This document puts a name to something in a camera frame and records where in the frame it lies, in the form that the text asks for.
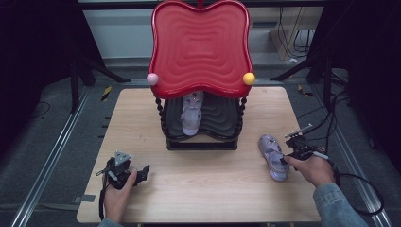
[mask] red wavy tray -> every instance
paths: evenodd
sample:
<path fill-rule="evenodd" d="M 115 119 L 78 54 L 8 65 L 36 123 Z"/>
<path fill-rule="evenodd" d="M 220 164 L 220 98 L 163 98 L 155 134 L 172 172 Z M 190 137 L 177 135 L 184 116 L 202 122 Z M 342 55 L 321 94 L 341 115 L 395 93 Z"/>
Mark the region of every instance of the red wavy tray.
<path fill-rule="evenodd" d="M 169 99 L 203 90 L 218 96 L 247 96 L 244 74 L 253 72 L 248 51 L 249 13 L 236 0 L 204 8 L 165 1 L 152 13 L 153 54 L 149 72 L 156 97 Z"/>

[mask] denim sleeve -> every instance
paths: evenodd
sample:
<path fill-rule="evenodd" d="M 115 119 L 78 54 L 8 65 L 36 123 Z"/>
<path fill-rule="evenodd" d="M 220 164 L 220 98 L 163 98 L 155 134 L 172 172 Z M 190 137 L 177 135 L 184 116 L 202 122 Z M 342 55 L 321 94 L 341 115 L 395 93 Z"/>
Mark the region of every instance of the denim sleeve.
<path fill-rule="evenodd" d="M 97 227 L 124 227 L 108 218 L 104 218 Z"/>
<path fill-rule="evenodd" d="M 368 226 L 335 183 L 320 185 L 313 193 L 322 226 Z"/>

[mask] purple shoe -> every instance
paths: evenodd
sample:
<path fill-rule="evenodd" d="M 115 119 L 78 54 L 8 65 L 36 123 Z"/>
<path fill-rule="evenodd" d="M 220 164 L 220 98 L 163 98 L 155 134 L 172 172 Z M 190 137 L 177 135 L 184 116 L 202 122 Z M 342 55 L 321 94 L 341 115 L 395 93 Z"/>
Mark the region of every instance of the purple shoe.
<path fill-rule="evenodd" d="M 201 123 L 203 96 L 203 91 L 197 91 L 183 97 L 181 120 L 183 133 L 186 135 L 195 135 L 198 132 Z"/>
<path fill-rule="evenodd" d="M 271 135 L 264 134 L 259 139 L 259 149 L 268 162 L 271 177 L 276 182 L 285 181 L 289 165 L 281 162 L 283 153 L 277 140 Z"/>

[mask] yellow ball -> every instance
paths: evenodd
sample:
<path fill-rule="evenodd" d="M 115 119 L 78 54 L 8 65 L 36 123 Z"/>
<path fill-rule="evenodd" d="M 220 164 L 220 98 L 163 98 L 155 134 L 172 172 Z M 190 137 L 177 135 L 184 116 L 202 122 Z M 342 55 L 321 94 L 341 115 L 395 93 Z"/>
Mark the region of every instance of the yellow ball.
<path fill-rule="evenodd" d="M 254 84 L 254 80 L 255 80 L 255 76 L 253 73 L 246 73 L 244 75 L 244 77 L 242 78 L 242 80 L 244 80 L 244 83 L 247 85 L 253 85 Z"/>

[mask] hand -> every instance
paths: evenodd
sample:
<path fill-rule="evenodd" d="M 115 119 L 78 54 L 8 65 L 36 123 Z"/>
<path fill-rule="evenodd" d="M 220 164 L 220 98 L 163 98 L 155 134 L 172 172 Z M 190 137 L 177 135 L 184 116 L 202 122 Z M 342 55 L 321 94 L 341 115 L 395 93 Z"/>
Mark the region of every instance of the hand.
<path fill-rule="evenodd" d="M 130 174 L 126 184 L 121 188 L 121 190 L 115 189 L 111 185 L 107 187 L 104 198 L 106 218 L 119 224 L 122 223 L 125 210 L 127 209 L 129 196 L 136 180 L 136 174 L 136 170 Z"/>
<path fill-rule="evenodd" d="M 312 155 L 307 160 L 301 161 L 289 156 L 284 156 L 284 160 L 301 172 L 304 178 L 318 187 L 325 183 L 335 183 L 334 172 L 331 165 L 318 156 Z"/>

